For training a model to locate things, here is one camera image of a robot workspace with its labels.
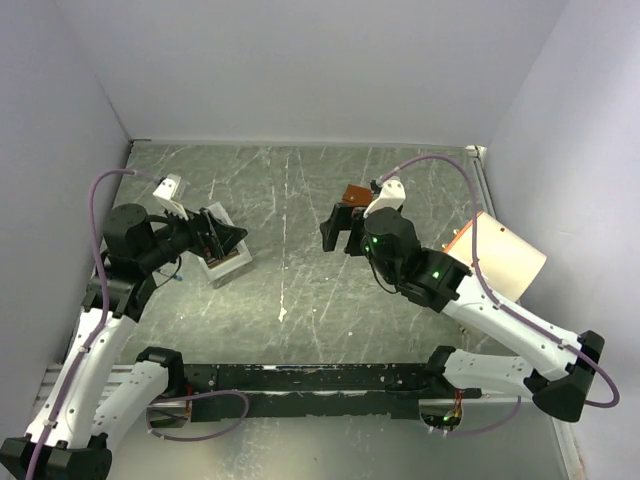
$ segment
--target black bracket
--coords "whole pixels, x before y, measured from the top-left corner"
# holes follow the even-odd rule
[[[582,344],[582,353],[598,363],[604,338],[589,330],[580,335],[578,341]],[[580,358],[575,365],[568,365],[567,371],[569,375],[566,377],[550,382],[534,370],[524,384],[533,393],[533,403],[540,410],[565,422],[577,422],[582,415],[595,371]]]
[[[106,434],[91,437],[87,448],[67,450],[44,446],[38,457],[36,480],[106,480],[112,454]],[[35,443],[30,437],[7,438],[0,448],[0,462],[18,480],[24,480]]]

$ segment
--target black cable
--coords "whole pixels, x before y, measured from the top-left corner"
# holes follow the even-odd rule
[[[373,272],[373,278],[376,279],[376,282],[378,282],[378,285],[380,285],[380,288],[383,289],[385,292],[391,294],[391,295],[395,295],[396,293],[398,293],[398,290],[396,290],[395,292],[392,292],[391,290],[387,290],[384,285],[382,285],[382,283],[380,282],[380,279],[378,278],[378,273],[376,272],[376,269],[373,268],[373,264],[371,262],[369,262],[369,266],[371,267],[371,271]]]
[[[178,274],[178,272],[180,271],[181,268],[182,268],[182,256],[179,256],[178,257],[178,267],[176,268],[176,271],[173,272],[173,274],[169,275],[169,278],[167,278],[164,282],[162,282],[160,285],[158,285],[156,287],[156,289],[158,289],[158,288],[166,285],[167,283],[169,283],[169,280],[172,280],[173,277],[175,277]]]

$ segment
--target black metal base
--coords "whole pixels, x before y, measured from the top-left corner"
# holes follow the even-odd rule
[[[432,357],[437,359],[438,351]],[[418,400],[453,399],[438,362],[339,365],[185,365],[195,392],[236,389],[249,397],[249,417],[390,415],[419,419]],[[478,389],[464,392],[479,398]],[[237,398],[194,402],[192,422],[237,418]]]

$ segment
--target wire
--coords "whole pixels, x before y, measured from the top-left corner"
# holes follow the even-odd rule
[[[528,326],[529,328],[533,329],[534,331],[536,331],[540,335],[543,335],[544,337],[548,338],[549,340],[557,343],[559,346],[561,346],[561,348],[566,348],[571,353],[576,355],[578,358],[583,360],[594,371],[596,371],[598,374],[600,374],[600,376],[604,379],[604,381],[607,383],[607,385],[611,389],[611,393],[613,394],[613,398],[609,402],[595,402],[595,401],[592,401],[592,400],[587,400],[587,401],[585,401],[585,405],[590,405],[590,406],[599,407],[599,408],[613,408],[616,405],[618,405],[618,403],[620,403],[620,391],[618,390],[618,387],[615,384],[615,382],[613,381],[613,379],[609,376],[609,374],[600,365],[598,365],[596,362],[594,362],[588,355],[586,355],[585,353],[583,353],[580,350],[578,350],[577,348],[575,348],[573,345],[564,344],[560,337],[554,335],[551,332],[548,332],[547,330],[545,330],[541,326],[537,325],[536,323],[534,323],[531,320],[529,320],[528,318],[526,318],[524,315],[521,315],[520,313],[516,312],[512,308],[509,308],[507,305],[503,305],[500,302],[500,300],[494,295],[493,291],[491,290],[491,288],[489,287],[489,285],[487,284],[486,280],[484,279],[484,277],[482,275],[482,270],[480,269],[480,261],[479,261],[479,258],[478,258],[478,214],[479,214],[479,209],[478,209],[478,204],[477,204],[477,200],[476,200],[475,187],[473,186],[473,181],[471,180],[471,177],[469,176],[467,171],[464,169],[464,167],[460,163],[456,162],[453,158],[448,157],[446,155],[439,155],[439,154],[419,155],[417,157],[414,157],[414,158],[412,158],[410,160],[407,160],[406,162],[396,166],[389,173],[387,173],[386,175],[383,175],[382,177],[380,177],[378,179],[378,185],[382,185],[384,182],[386,182],[391,177],[393,177],[396,173],[400,172],[401,170],[404,170],[407,167],[410,167],[414,163],[417,163],[417,162],[420,162],[420,161],[423,161],[423,160],[440,160],[440,161],[446,162],[449,165],[453,166],[456,170],[458,170],[458,172],[460,172],[460,174],[464,177],[464,180],[465,180],[465,182],[467,184],[467,188],[469,190],[469,195],[471,197],[471,207],[472,207],[472,210],[473,210],[472,216],[471,216],[471,222],[472,222],[472,229],[471,229],[471,257],[473,259],[473,268],[474,268],[474,271],[475,271],[475,274],[476,274],[476,278],[478,279],[478,282],[480,283],[480,286],[482,287],[482,290],[484,290],[484,292],[487,295],[487,297],[494,303],[494,305],[496,307],[498,307],[499,309],[501,309],[504,312],[508,313],[511,317],[513,317],[514,319],[516,319],[519,322],[523,323],[524,325]],[[509,415],[507,417],[506,421],[509,421],[511,418],[513,418],[517,414],[517,410],[519,410],[519,408],[520,408],[520,397],[518,397],[518,403],[517,403],[516,407],[517,408],[514,409],[515,413],[513,413],[512,415]]]
[[[244,393],[238,392],[237,390],[216,390],[216,391],[213,391],[213,392],[205,392],[205,393],[198,393],[198,394],[195,394],[195,395],[187,395],[186,397],[163,398],[163,399],[160,399],[160,400],[156,400],[155,402],[152,403],[152,405],[161,405],[163,403],[169,403],[169,402],[193,401],[193,400],[201,400],[201,399],[204,399],[204,398],[219,397],[219,396],[226,396],[226,395],[235,395],[236,397],[240,397],[244,401],[244,410],[242,412],[242,415],[240,415],[240,417],[233,424],[228,426],[227,428],[223,428],[222,430],[219,430],[217,432],[211,433],[209,435],[204,435],[202,437],[173,437],[171,435],[163,435],[162,433],[156,431],[151,426],[151,418],[150,418],[150,415],[149,415],[149,411],[147,411],[148,433],[150,433],[154,437],[158,437],[158,438],[161,438],[163,440],[170,440],[172,442],[186,442],[186,443],[188,443],[188,442],[203,442],[205,440],[211,440],[213,438],[221,437],[225,433],[229,433],[231,430],[233,430],[234,428],[238,427],[242,423],[242,421],[245,418],[247,418],[247,414],[249,413],[249,397],[247,397],[247,395],[245,395]]]
[[[182,255],[178,256],[178,266],[176,267],[176,271],[173,272],[173,274],[168,275],[167,279],[162,282],[160,285],[158,285],[156,287],[156,290],[160,287],[163,287],[164,285],[166,285],[167,283],[169,283],[169,281],[173,280],[174,278],[176,278],[176,276],[178,275],[178,272],[180,271],[180,269],[182,268]]]
[[[51,430],[53,430],[54,425],[56,424],[56,419],[60,414],[60,408],[62,407],[64,401],[67,399],[69,394],[69,389],[71,388],[71,384],[78,373],[78,369],[80,368],[80,363],[84,359],[86,353],[89,352],[93,342],[100,335],[102,330],[104,329],[107,323],[107,317],[109,316],[109,291],[107,287],[107,274],[104,271],[104,262],[100,256],[100,238],[98,235],[98,230],[96,228],[96,219],[95,213],[93,211],[93,200],[95,197],[96,189],[100,182],[108,176],[111,175],[136,175],[143,176],[151,181],[155,182],[159,179],[154,177],[153,175],[149,175],[147,173],[139,172],[137,170],[132,170],[129,168],[117,168],[114,170],[108,170],[102,174],[100,174],[89,187],[89,196],[87,201],[87,207],[89,211],[89,226],[91,227],[91,235],[89,237],[91,243],[91,253],[93,254],[93,260],[96,264],[96,272],[98,274],[98,279],[100,280],[100,292],[102,295],[102,315],[100,316],[100,321],[98,325],[94,328],[94,330],[89,334],[85,342],[82,344],[82,348],[75,354],[75,357],[71,361],[71,365],[65,378],[60,385],[60,390],[58,391],[58,395],[56,399],[53,401],[53,405],[51,406],[51,411],[49,416],[47,417],[45,427],[42,429],[40,433],[40,438],[36,442],[36,446],[31,454],[31,459],[29,460],[29,465],[27,467],[27,474],[25,476],[25,480],[33,480],[33,477],[36,472],[36,467],[38,465],[38,458],[40,457],[40,453],[42,452],[42,448],[44,447],[49,435],[51,434]]]
[[[391,290],[387,290],[384,285],[382,285],[382,282],[380,282],[380,279],[378,278],[378,272],[376,272],[376,269],[374,268],[372,263],[369,263],[369,266],[371,267],[371,271],[373,272],[373,278],[376,279],[376,282],[378,282],[378,285],[380,285],[380,288],[383,289],[385,292],[391,294],[391,295],[395,295],[396,293],[398,293],[398,290],[396,290],[395,292],[392,292]]]
[[[497,430],[503,425],[506,425],[511,420],[513,420],[516,415],[518,415],[518,412],[520,411],[521,406],[522,406],[522,398],[518,397],[518,399],[516,400],[516,404],[513,407],[513,410],[509,412],[509,415],[504,417],[502,420],[498,420],[497,422],[492,423],[491,425],[487,425],[486,427],[476,428],[474,430],[462,430],[462,431],[458,429],[453,431],[447,431],[447,430],[442,430],[440,428],[430,427],[429,430],[431,431],[431,428],[433,428],[434,430],[442,432],[442,434],[447,437],[473,437],[474,435],[480,435],[482,433],[488,433],[493,430]]]

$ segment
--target orange object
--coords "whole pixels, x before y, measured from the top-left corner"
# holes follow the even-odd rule
[[[342,201],[348,205],[356,207],[368,207],[373,200],[373,192],[358,185],[347,185],[347,189],[342,196]]]
[[[484,212],[478,212],[478,215],[476,218],[480,218],[480,215],[482,215]],[[462,230],[460,230],[458,232],[458,234],[453,237],[453,240],[451,240],[451,243],[449,243],[449,245],[447,245],[447,248],[444,249],[445,253],[449,253],[449,250],[451,250],[453,248],[453,246],[456,244],[456,242],[458,240],[460,240],[460,238],[462,237],[462,235],[464,235],[464,232],[466,232],[467,230],[469,230],[469,228],[473,225],[473,222],[471,220],[469,220],[469,222],[462,228]]]

